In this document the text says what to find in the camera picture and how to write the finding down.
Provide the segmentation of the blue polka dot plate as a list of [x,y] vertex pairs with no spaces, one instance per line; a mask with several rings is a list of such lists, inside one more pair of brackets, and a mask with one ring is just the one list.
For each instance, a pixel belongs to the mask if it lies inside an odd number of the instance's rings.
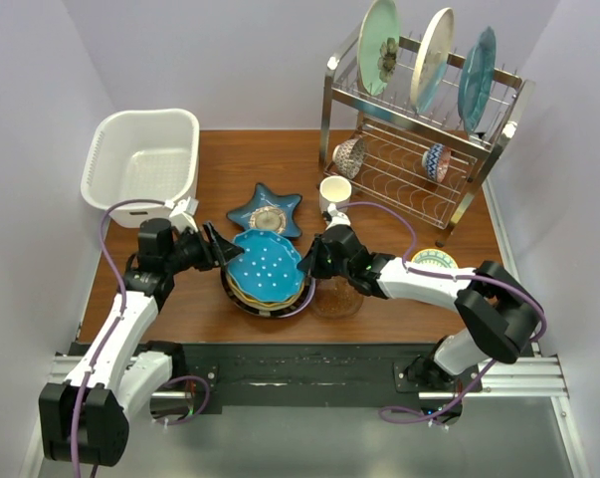
[[287,238],[249,229],[236,235],[233,243],[245,252],[228,264],[227,273],[243,292],[260,301],[284,301],[303,286],[301,255]]

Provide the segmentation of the yellow polka dot plate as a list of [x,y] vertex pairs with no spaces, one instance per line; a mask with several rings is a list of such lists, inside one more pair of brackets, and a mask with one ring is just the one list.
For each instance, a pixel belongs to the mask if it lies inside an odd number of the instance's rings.
[[291,295],[284,301],[260,301],[243,292],[230,276],[227,276],[226,279],[228,280],[230,289],[238,296],[239,299],[250,306],[256,306],[257,308],[261,308],[263,310],[283,309],[284,307],[292,304],[300,296],[304,289],[304,287],[301,287],[297,293]]

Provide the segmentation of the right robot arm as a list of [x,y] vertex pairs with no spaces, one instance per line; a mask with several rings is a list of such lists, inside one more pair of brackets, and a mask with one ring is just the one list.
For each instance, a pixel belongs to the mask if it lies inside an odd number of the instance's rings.
[[403,371],[408,381],[438,391],[448,390],[483,360],[516,362],[546,329],[542,308],[501,264],[485,261],[475,269],[417,265],[369,251],[347,225],[316,235],[298,268],[314,279],[342,277],[363,296],[414,300],[457,313],[464,328],[441,338]]

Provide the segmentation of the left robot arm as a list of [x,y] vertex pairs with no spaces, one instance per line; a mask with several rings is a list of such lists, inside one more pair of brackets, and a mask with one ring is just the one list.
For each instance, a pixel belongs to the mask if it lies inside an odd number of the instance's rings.
[[225,268],[243,248],[207,222],[175,226],[158,218],[144,221],[137,250],[127,260],[107,319],[79,363],[39,396],[42,447],[46,458],[115,465],[129,436],[132,418],[155,390],[180,388],[187,378],[183,347],[137,346],[174,289],[177,274],[190,268]]

